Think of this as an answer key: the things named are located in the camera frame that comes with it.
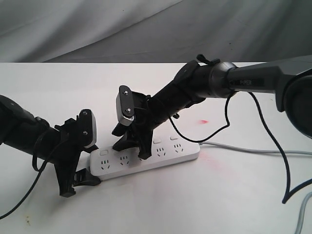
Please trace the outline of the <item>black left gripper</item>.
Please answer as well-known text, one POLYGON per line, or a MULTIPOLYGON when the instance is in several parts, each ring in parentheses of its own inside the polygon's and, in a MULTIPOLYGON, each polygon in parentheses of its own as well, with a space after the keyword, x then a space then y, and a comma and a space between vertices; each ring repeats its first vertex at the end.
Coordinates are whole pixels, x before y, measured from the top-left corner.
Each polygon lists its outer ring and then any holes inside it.
MULTIPOLYGON (((77 171, 78 161, 82 152, 79 139, 80 117, 70 118, 63 125, 55 125, 60 134, 60 142, 56 147, 54 168, 59 185, 59 195, 71 197, 76 194, 74 187, 97 186, 101 180, 92 175, 86 168, 77 171)), ((85 148, 86 152, 97 150, 97 145, 85 148)))

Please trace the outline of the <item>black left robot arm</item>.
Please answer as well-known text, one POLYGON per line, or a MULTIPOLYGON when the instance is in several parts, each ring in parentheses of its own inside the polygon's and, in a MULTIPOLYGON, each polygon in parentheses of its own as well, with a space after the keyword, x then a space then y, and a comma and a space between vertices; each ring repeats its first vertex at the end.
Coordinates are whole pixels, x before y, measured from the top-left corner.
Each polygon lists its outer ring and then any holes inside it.
POLYGON ((6 96, 0 97, 0 142, 32 156, 33 169, 37 159, 52 163, 63 197, 75 195, 76 186, 101 183, 88 169, 77 170, 81 152, 97 149, 96 119, 90 109, 83 109, 75 119, 63 125, 50 124, 33 116, 6 96))

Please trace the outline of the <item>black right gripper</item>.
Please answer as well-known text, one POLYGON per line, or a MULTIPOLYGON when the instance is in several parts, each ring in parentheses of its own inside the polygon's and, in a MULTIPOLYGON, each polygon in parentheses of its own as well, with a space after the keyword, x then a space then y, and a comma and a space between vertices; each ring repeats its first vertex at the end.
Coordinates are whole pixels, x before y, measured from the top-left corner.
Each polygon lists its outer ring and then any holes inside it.
POLYGON ((156 127, 156 100, 150 95, 133 92, 135 119, 131 124, 132 133, 126 133, 128 126, 118 123, 112 135, 121 137, 113 146, 115 151, 139 148, 138 157, 146 160, 152 153, 153 131, 156 127))

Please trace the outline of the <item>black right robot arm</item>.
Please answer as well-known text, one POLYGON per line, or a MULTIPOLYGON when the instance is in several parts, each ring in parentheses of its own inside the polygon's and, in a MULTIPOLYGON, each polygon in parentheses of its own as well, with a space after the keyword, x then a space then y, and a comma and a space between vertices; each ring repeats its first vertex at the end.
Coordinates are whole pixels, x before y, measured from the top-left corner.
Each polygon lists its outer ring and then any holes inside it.
POLYGON ((153 131, 183 109, 207 98, 229 98, 236 92, 275 95, 277 110, 307 137, 312 135, 312 58, 302 56, 237 67, 198 55, 155 95, 119 87, 116 98, 119 137, 116 151, 139 148, 139 158, 151 156, 153 131))

